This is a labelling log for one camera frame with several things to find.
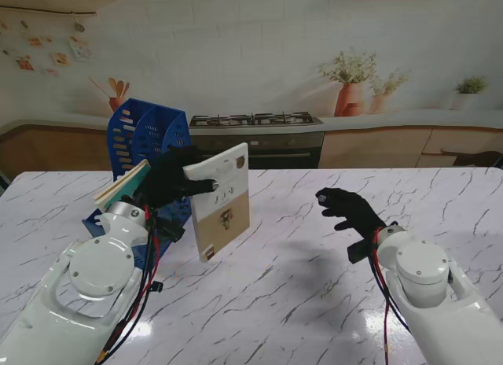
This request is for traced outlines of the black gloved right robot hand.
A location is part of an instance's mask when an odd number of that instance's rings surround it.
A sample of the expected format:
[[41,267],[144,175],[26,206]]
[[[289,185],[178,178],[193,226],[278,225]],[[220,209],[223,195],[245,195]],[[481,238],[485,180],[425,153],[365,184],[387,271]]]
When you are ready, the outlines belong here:
[[364,239],[373,239],[378,229],[386,223],[376,214],[368,201],[355,192],[340,188],[323,188],[315,197],[324,208],[324,217],[343,219],[334,226],[335,231],[355,230]]

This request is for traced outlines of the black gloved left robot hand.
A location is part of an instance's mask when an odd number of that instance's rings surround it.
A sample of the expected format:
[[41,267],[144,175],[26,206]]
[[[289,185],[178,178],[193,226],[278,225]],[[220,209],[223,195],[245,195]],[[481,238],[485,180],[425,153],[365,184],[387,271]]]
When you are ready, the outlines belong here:
[[217,190],[218,182],[214,179],[191,180],[185,175],[185,166],[200,161],[202,156],[197,147],[170,146],[134,191],[133,204],[139,208],[157,209],[184,197]]

